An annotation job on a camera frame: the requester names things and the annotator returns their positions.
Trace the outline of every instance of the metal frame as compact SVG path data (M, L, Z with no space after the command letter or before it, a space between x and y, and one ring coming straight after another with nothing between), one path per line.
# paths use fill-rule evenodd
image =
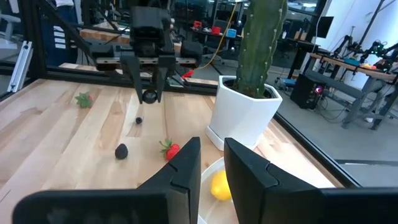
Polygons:
M42 42L42 33L40 26L39 1L45 0L18 0L19 9L21 11L21 21L24 30L24 40L33 43L33 57L29 67L28 77L31 77L30 82L37 78L51 79L51 80L65 80L70 82L80 83L94 83L100 85L113 85L132 87L131 81L127 79L113 79L101 72L91 72L83 70L74 70L67 68L58 68L47 66L45 62L44 45ZM0 70L9 70L8 65L0 63ZM144 88L152 88L148 79L143 79L142 84ZM217 85L188 83L187 88L180 86L167 85L164 91L174 91L179 93L192 93L199 95L215 96ZM333 159L328 157L322 150L313 145L306 137L304 137L297 129L295 129L289 122L287 122L279 113L276 113L274 118L300 143L303 147L311 153L327 170L332 173L335 178L346 187L358 187L359 184L349 174L347 174Z

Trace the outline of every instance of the green cactus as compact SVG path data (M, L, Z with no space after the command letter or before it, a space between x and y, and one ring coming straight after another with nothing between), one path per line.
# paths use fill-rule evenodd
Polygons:
M287 0L252 0L234 89L246 96L264 98L264 83L287 12Z

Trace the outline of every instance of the white wall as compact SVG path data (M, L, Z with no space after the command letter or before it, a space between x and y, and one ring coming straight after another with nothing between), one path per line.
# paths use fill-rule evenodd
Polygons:
M384 6L392 0L386 0ZM380 0L332 0L329 8L326 9L326 16L334 16L333 23L325 39L318 38L316 43L327 50L335 50L341 43L342 37L350 35L352 26L353 40L358 41L362 38L374 11ZM363 49L367 49L375 40L387 41L390 46L398 41L398 2L392 3L379 13L373 22L364 42ZM368 62L373 64L379 59L370 56ZM357 73L352 76L349 73L345 78L345 83L362 88L368 77L365 74Z

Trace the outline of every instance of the black ball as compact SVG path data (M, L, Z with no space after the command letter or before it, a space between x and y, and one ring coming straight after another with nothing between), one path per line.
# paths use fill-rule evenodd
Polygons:
M127 150L127 146L125 144L120 144L114 151L114 156L116 156L117 159L125 159L128 154L129 151Z
M157 93L155 90L145 90L142 94L142 100L147 104L155 103L157 100Z
M136 124L141 124L142 123L142 118L138 117L136 118Z

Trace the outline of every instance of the yellow lemon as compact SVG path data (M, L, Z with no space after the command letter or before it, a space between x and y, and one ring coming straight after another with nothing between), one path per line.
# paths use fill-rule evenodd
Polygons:
M211 181L211 194L218 200L231 199L231 191L229 191L225 170L219 171L213 176L213 180Z

